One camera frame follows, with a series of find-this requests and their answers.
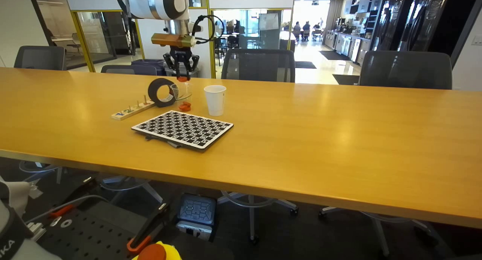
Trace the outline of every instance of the roll of tape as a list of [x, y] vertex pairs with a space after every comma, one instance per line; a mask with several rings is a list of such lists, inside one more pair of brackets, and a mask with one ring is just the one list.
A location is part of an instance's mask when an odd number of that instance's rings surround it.
[[[159, 99], [159, 97], [157, 97], [157, 91], [162, 86], [169, 87], [169, 95], [167, 95], [167, 97], [163, 99]], [[156, 104], [156, 106], [162, 108], [171, 106], [172, 104], [174, 104], [174, 102], [176, 102], [177, 96], [179, 95], [179, 90], [174, 82], [165, 78], [156, 78], [151, 82], [151, 84], [149, 84], [148, 95], [152, 102]]]

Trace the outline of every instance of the white paper cup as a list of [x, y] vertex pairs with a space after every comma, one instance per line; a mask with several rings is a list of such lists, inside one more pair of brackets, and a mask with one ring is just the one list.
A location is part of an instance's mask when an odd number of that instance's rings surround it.
[[226, 87], [222, 85], [210, 85], [204, 88], [208, 110], [211, 116], [221, 116], [224, 112], [224, 95]]

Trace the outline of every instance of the dark carpet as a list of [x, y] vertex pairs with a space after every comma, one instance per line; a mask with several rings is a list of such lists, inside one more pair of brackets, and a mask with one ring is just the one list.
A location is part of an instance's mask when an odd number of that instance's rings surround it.
[[[60, 185], [55, 184], [55, 174], [41, 179], [38, 187], [44, 193], [36, 199], [30, 198], [23, 219], [45, 212], [61, 201], [62, 197], [65, 197], [65, 194], [80, 184], [84, 178], [96, 174], [68, 169], [62, 176]], [[18, 169], [17, 160], [5, 158], [0, 158], [0, 175], [6, 181], [20, 181], [25, 177]], [[217, 190], [160, 181], [152, 181], [150, 184], [165, 201], [172, 203], [174, 210], [179, 206], [182, 193], [194, 193], [213, 198], [221, 196]], [[108, 199], [113, 196], [113, 193], [107, 191], [98, 190], [98, 193]], [[236, 260], [378, 259], [380, 247], [368, 217], [360, 212], [344, 210], [328, 214], [325, 221], [320, 221], [318, 219], [320, 206], [297, 204], [299, 206], [297, 217], [292, 217], [289, 210], [280, 205], [255, 209], [256, 233], [260, 238], [256, 246], [249, 242], [248, 210], [232, 203], [218, 205], [219, 223], [214, 244], [230, 249]], [[118, 206], [146, 217], [158, 207], [158, 202], [143, 189], [134, 189], [125, 194]], [[391, 252], [390, 260], [439, 260], [453, 256], [443, 241], [435, 248], [424, 245], [416, 237], [413, 224], [382, 222], [382, 225]], [[466, 252], [482, 252], [480, 239], [482, 231], [450, 225], [444, 226], [443, 229], [444, 238], [448, 236], [449, 240], [455, 243], [458, 255]]]
[[335, 75], [335, 74], [333, 74], [333, 77], [335, 78], [336, 82], [338, 82], [339, 85], [354, 85], [355, 83], [358, 83], [358, 79], [360, 78], [360, 76]]
[[350, 58], [348, 58], [347, 56], [345, 55], [340, 55], [338, 53], [336, 53], [335, 51], [320, 51], [320, 53], [322, 53], [322, 55], [331, 60], [331, 61], [349, 61]]
[[311, 61], [296, 61], [296, 68], [316, 69], [316, 66]]

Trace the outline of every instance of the wooden table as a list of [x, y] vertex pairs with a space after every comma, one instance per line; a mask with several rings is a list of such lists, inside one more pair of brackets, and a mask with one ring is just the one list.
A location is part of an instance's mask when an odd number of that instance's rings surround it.
[[191, 113], [222, 84], [234, 123], [202, 154], [131, 131], [174, 106], [110, 118], [155, 76], [0, 78], [2, 157], [482, 228], [479, 92], [193, 78]]

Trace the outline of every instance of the refrigerator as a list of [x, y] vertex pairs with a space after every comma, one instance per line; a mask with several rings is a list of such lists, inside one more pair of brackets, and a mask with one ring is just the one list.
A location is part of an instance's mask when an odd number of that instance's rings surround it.
[[446, 0], [413, 0], [399, 51], [428, 51]]
[[394, 50], [394, 41], [400, 41], [400, 21], [406, 19], [405, 0], [387, 0], [382, 6], [377, 32], [374, 36], [373, 50]]
[[372, 50], [453, 53], [475, 0], [387, 0]]

